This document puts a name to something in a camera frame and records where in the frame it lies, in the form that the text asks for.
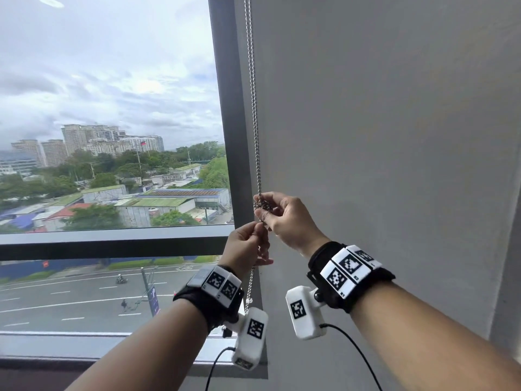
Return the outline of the person's right hand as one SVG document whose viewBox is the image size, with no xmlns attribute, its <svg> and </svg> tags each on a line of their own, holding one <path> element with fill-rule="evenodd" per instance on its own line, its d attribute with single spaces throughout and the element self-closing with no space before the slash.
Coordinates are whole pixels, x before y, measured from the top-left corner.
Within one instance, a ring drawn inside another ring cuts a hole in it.
<svg viewBox="0 0 521 391">
<path fill-rule="evenodd" d="M 258 195 L 254 196 L 254 201 L 259 201 Z M 298 197 L 290 196 L 288 204 L 270 205 L 271 211 L 256 209 L 256 217 L 266 225 L 268 231 L 272 231 L 304 258 L 309 260 L 316 250 L 330 241 L 316 226 L 307 207 Z"/>
</svg>

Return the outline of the person's left hand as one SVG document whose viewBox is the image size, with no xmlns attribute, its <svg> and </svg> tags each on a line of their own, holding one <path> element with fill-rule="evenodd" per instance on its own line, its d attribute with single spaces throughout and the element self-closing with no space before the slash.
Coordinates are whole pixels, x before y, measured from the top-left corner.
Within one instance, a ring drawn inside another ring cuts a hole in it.
<svg viewBox="0 0 521 391">
<path fill-rule="evenodd" d="M 218 266 L 244 282 L 253 267 L 274 263 L 269 256 L 269 249 L 268 231 L 266 237 L 241 237 L 239 227 L 229 235 Z"/>
</svg>

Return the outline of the person's right forearm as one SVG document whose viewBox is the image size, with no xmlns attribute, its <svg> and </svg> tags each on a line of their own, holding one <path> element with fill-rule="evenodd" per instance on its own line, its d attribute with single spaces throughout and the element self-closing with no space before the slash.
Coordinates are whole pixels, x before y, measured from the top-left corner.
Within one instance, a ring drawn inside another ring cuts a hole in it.
<svg viewBox="0 0 521 391">
<path fill-rule="evenodd" d="M 521 364 L 393 282 L 369 289 L 351 318 L 407 391 L 521 391 Z"/>
</svg>

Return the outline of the person's left forearm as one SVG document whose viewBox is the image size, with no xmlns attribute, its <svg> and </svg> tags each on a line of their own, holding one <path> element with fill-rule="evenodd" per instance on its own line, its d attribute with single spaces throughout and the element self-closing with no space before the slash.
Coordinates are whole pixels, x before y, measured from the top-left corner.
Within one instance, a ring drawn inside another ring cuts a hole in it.
<svg viewBox="0 0 521 391">
<path fill-rule="evenodd" d="M 178 391 L 208 334 L 201 311 L 186 299 L 176 300 L 65 391 Z"/>
</svg>

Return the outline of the black wristband with marker tiles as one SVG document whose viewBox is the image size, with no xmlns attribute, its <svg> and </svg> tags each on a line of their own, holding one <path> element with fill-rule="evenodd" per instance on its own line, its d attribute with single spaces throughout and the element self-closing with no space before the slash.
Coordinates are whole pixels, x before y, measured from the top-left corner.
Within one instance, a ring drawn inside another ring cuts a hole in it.
<svg viewBox="0 0 521 391">
<path fill-rule="evenodd" d="M 207 265 L 174 295 L 173 301 L 183 299 L 191 302 L 203 315 L 210 333 L 226 322 L 238 321 L 244 296 L 241 285 L 231 267 Z"/>
<path fill-rule="evenodd" d="M 350 314 L 369 289 L 392 282 L 395 275 L 356 245 L 331 241 L 323 244 L 308 262 L 307 277 L 332 309 Z"/>
</svg>

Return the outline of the grey roller blind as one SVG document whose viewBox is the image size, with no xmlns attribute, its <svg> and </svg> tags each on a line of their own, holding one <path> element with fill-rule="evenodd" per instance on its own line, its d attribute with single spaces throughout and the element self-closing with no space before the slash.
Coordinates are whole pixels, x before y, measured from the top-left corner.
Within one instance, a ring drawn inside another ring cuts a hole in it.
<svg viewBox="0 0 521 391">
<path fill-rule="evenodd" d="M 252 0 L 262 187 L 521 357 L 521 0 Z"/>
</svg>

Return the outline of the dark grey window frame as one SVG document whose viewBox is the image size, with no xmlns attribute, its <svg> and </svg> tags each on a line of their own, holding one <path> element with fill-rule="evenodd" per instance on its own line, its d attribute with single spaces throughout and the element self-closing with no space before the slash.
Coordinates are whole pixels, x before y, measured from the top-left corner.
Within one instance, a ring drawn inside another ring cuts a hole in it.
<svg viewBox="0 0 521 391">
<path fill-rule="evenodd" d="M 0 0 L 0 391 L 76 378 L 251 220 L 235 0 Z"/>
</svg>

